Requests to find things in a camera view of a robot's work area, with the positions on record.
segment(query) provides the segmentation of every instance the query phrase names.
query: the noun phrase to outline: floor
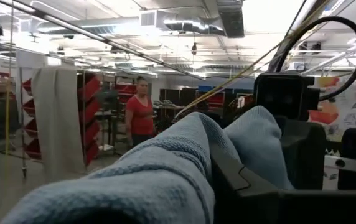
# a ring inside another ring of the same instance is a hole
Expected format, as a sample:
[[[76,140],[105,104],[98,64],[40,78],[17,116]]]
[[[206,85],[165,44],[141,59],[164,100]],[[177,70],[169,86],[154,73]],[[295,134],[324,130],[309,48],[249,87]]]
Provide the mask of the floor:
[[[124,154],[126,152],[125,144],[116,145],[117,152]],[[27,178],[22,175],[22,159],[16,156],[22,152],[17,150],[12,152],[13,156],[6,156],[0,153],[0,220],[8,211],[32,189],[46,184],[43,167],[40,162],[26,161]],[[87,173],[106,167],[114,163],[119,155],[112,152],[103,152],[88,167]],[[71,176],[71,179],[85,174]]]

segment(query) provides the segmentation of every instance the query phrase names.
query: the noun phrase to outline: white cloth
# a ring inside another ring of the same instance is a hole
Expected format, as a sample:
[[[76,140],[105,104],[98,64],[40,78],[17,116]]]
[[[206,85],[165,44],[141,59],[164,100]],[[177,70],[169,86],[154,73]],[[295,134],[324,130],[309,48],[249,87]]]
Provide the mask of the white cloth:
[[[48,182],[85,172],[76,74],[75,70],[52,67],[37,70],[32,77],[35,119]]]

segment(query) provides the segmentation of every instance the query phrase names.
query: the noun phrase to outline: colorful mural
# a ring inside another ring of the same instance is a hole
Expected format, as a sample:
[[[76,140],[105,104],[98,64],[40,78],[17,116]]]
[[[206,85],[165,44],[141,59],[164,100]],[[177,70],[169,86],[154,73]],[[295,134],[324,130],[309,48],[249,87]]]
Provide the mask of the colorful mural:
[[[323,95],[338,89],[344,82],[343,78],[319,77],[315,86]],[[356,81],[335,98],[320,102],[317,111],[309,112],[309,121],[323,125],[328,140],[341,141],[346,129],[356,128]]]

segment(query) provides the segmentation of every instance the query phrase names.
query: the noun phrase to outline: blue towel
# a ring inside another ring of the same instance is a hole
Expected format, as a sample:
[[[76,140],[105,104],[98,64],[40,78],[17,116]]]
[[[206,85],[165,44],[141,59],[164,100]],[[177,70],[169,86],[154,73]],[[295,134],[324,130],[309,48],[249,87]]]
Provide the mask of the blue towel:
[[[192,113],[113,165],[78,180],[46,185],[26,195],[5,224],[76,223],[106,211],[108,223],[213,223],[214,192],[208,145],[282,189],[291,189],[272,115],[255,107],[225,130]]]

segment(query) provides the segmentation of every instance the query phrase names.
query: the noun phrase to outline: red shirt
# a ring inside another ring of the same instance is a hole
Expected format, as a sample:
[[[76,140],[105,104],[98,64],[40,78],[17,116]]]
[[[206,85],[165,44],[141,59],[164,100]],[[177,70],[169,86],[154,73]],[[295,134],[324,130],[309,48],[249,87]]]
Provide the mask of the red shirt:
[[[144,106],[136,96],[132,96],[126,103],[126,110],[133,112],[131,134],[153,134],[153,106],[150,99],[148,105]]]

